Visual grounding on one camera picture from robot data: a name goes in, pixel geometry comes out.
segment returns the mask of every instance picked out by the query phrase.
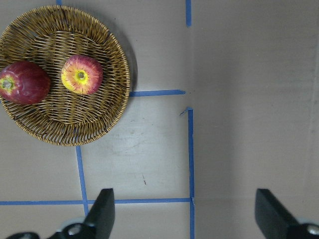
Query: dark red apple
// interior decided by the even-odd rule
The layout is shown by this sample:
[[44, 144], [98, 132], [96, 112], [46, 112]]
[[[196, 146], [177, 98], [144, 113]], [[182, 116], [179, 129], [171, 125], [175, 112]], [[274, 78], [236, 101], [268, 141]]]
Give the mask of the dark red apple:
[[35, 63], [17, 61], [0, 72], [0, 95], [20, 105], [42, 101], [50, 90], [50, 78]]
[[103, 68], [94, 58], [71, 56], [61, 72], [63, 85], [70, 91], [88, 95], [96, 92], [103, 80]]

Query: wicker basket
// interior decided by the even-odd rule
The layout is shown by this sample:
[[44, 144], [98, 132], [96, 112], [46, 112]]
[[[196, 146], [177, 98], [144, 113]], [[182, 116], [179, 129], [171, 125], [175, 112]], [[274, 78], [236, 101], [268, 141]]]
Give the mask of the wicker basket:
[[[75, 54], [98, 60], [103, 81], [91, 95], [68, 91], [61, 70]], [[18, 61], [36, 63], [51, 78], [47, 97], [34, 105], [1, 98], [8, 115], [28, 134], [48, 143], [82, 145], [104, 136], [120, 119], [130, 93], [130, 70], [115, 36], [91, 15], [67, 6], [44, 6], [14, 20], [0, 38], [0, 69]]]

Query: round woven basket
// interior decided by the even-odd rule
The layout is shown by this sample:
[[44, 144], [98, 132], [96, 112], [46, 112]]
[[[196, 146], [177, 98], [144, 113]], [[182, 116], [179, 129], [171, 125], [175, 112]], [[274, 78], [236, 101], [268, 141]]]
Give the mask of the round woven basket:
[[[79, 95], [61, 83], [61, 70], [75, 54], [98, 60], [103, 81], [96, 93]], [[0, 69], [36, 63], [51, 78], [47, 97], [34, 105], [1, 102], [28, 134], [48, 143], [76, 146], [104, 136], [122, 116], [130, 93], [130, 70], [121, 45], [91, 15], [67, 6], [43, 6], [19, 16], [0, 38]]]

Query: red and yellow apple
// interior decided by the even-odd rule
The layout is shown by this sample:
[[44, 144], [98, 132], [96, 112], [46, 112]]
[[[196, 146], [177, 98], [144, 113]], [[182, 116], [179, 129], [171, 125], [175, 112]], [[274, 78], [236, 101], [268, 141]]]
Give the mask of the red and yellow apple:
[[103, 80], [103, 68], [94, 58], [73, 55], [64, 64], [62, 84], [70, 91], [88, 95], [96, 92]]
[[47, 96], [50, 83], [41, 67], [29, 61], [17, 61], [0, 72], [0, 95], [16, 104], [32, 105]]

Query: apple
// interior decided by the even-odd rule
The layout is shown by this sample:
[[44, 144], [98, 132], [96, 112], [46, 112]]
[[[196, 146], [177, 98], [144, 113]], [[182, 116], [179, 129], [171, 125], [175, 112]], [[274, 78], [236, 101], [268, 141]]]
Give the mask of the apple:
[[16, 104], [32, 105], [47, 96], [50, 83], [41, 67], [29, 61], [17, 61], [0, 72], [0, 95]]
[[73, 55], [63, 66], [61, 80], [63, 85], [74, 93], [92, 94], [102, 83], [103, 68], [94, 58]]

